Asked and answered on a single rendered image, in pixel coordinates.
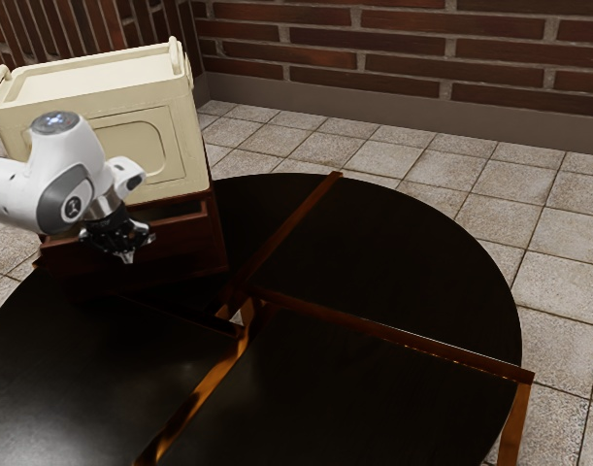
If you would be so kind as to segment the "dark wooden cabinet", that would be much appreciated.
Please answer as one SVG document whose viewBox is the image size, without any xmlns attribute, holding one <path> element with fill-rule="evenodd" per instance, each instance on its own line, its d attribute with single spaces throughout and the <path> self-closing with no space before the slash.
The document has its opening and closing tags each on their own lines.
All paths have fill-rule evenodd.
<svg viewBox="0 0 593 466">
<path fill-rule="evenodd" d="M 206 219 L 177 225 L 169 236 L 154 233 L 155 241 L 139 248 L 132 264 L 76 242 L 40 246 L 35 266 L 49 272 L 72 301 L 224 272 L 228 259 L 212 188 L 140 204 L 192 199 L 207 203 Z"/>
</svg>

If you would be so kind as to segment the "open dark wooden drawer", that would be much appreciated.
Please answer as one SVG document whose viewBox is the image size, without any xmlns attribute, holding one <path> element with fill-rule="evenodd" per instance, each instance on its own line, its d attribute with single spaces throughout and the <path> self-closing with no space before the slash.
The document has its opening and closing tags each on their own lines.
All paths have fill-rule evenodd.
<svg viewBox="0 0 593 466">
<path fill-rule="evenodd" d="M 167 236 L 171 235 L 177 225 L 184 225 L 190 221 L 205 220 L 208 214 L 207 203 L 203 200 L 184 200 L 173 203 L 145 203 L 135 206 L 128 206 L 127 212 L 132 219 L 147 223 L 150 231 L 159 236 L 165 232 Z M 79 223 L 67 232 L 54 236 L 40 235 L 41 246 L 45 247 L 47 243 L 53 246 L 70 245 L 78 241 L 78 236 L 83 227 Z"/>
</svg>

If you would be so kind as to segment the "cream box with lid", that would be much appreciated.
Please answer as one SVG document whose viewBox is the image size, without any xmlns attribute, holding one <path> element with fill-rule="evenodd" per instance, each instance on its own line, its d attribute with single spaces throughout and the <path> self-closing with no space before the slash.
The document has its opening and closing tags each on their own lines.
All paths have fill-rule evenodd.
<svg viewBox="0 0 593 466">
<path fill-rule="evenodd" d="M 211 177 L 192 94 L 190 63 L 175 37 L 164 44 L 23 66 L 0 65 L 0 139 L 27 161 L 30 123 L 71 111 L 95 131 L 107 157 L 147 173 L 129 205 L 209 189 Z"/>
</svg>

